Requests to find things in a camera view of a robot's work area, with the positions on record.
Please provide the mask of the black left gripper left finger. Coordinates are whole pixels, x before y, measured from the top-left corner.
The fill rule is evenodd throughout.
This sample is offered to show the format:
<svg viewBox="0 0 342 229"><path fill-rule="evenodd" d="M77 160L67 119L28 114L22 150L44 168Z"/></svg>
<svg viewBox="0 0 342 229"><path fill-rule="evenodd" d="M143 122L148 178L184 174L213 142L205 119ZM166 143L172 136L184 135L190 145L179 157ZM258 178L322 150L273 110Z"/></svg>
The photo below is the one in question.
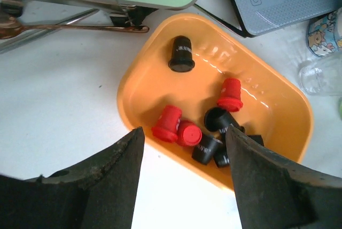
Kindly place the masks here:
<svg viewBox="0 0 342 229"><path fill-rule="evenodd" d="M144 143L139 127L48 177L1 176L1 228L131 228Z"/></svg>

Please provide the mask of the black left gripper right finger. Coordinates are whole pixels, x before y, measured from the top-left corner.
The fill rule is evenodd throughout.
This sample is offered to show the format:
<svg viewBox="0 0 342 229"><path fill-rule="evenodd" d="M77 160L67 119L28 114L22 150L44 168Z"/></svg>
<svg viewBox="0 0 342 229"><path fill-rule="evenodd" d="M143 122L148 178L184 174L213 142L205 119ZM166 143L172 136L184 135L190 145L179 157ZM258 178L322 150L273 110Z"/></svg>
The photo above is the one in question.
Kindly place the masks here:
<svg viewBox="0 0 342 229"><path fill-rule="evenodd" d="M226 147L242 228L341 228L341 178L293 162L233 126Z"/></svg>

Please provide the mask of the black coffee capsule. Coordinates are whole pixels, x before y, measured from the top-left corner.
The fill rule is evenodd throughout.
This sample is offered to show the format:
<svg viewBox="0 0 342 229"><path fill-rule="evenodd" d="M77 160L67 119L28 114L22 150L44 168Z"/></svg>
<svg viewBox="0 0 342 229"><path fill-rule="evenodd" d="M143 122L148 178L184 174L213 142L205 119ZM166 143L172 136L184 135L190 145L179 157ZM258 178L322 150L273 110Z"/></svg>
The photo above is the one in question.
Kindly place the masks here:
<svg viewBox="0 0 342 229"><path fill-rule="evenodd" d="M208 165L223 142L212 135L203 135L201 141L192 152L192 158L203 165Z"/></svg>
<svg viewBox="0 0 342 229"><path fill-rule="evenodd" d="M185 36L175 37L168 66L172 71L178 73L189 72L195 67L192 58L192 44L189 38Z"/></svg>
<svg viewBox="0 0 342 229"><path fill-rule="evenodd" d="M248 137L253 139L259 145L264 146L262 135L248 135ZM219 147L219 149L216 151L213 159L218 168L224 168L230 165L225 141L223 141L222 147Z"/></svg>
<svg viewBox="0 0 342 229"><path fill-rule="evenodd" d="M245 133L245 128L227 110L220 107L213 107L205 113L204 126L208 131L218 131L221 135L225 134L230 126L234 126Z"/></svg>

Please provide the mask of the orange plastic storage basket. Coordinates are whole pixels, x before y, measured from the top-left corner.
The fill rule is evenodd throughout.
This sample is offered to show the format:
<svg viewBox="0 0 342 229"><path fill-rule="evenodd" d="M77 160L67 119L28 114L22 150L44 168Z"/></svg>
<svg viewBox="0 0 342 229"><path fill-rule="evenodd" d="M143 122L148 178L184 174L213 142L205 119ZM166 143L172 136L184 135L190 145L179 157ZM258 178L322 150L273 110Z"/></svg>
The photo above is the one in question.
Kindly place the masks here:
<svg viewBox="0 0 342 229"><path fill-rule="evenodd" d="M172 71L168 62L175 37L192 44L195 67L186 73ZM234 113L248 134L262 135L265 146L294 162L301 162L314 127L308 99L236 39L208 19L181 13L165 19L123 76L117 94L121 119L129 129L142 127L145 142L221 189L232 189L229 168L191 158L190 147L155 138L151 129L166 105L200 127L204 114L214 107L226 78L242 85L243 107Z"/></svg>

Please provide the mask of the red coffee capsule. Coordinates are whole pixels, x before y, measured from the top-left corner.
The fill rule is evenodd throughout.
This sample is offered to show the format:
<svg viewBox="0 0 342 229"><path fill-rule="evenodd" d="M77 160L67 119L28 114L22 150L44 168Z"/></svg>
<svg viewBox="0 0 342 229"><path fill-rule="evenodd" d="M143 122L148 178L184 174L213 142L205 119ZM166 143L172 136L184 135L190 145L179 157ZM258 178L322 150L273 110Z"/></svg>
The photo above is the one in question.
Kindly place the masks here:
<svg viewBox="0 0 342 229"><path fill-rule="evenodd" d="M216 104L229 112L238 112L243 107L241 101L241 82L237 78L226 78L222 84Z"/></svg>
<svg viewBox="0 0 342 229"><path fill-rule="evenodd" d="M196 146L200 143L202 135L200 127L189 120L183 120L178 126L176 143L180 146Z"/></svg>
<svg viewBox="0 0 342 229"><path fill-rule="evenodd" d="M181 116L182 110L180 108L166 105L151 129L153 136L169 143L176 142Z"/></svg>

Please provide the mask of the small cup black lid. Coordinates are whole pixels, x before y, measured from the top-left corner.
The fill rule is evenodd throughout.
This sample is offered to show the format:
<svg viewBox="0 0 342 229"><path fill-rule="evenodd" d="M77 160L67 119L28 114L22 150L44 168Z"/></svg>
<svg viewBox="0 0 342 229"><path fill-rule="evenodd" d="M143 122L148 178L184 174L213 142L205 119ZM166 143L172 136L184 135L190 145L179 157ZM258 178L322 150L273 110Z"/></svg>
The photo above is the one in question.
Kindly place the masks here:
<svg viewBox="0 0 342 229"><path fill-rule="evenodd" d="M306 41L312 54L320 58L341 52L341 8L309 24Z"/></svg>

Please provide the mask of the metal spoon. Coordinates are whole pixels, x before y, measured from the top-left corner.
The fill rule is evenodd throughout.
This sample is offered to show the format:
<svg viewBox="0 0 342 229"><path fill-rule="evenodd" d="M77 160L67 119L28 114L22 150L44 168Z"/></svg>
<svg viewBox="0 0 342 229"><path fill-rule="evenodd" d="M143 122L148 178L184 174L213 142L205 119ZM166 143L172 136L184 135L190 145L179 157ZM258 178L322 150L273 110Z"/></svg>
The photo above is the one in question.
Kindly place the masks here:
<svg viewBox="0 0 342 229"><path fill-rule="evenodd" d="M117 31L123 33L147 33L150 28L148 26L129 26L129 27L116 27L116 26L77 26L77 25L22 25L18 22L1 25L1 39L7 40L17 37L27 30L57 30L57 29L82 29L82 30L100 30L100 31Z"/></svg>

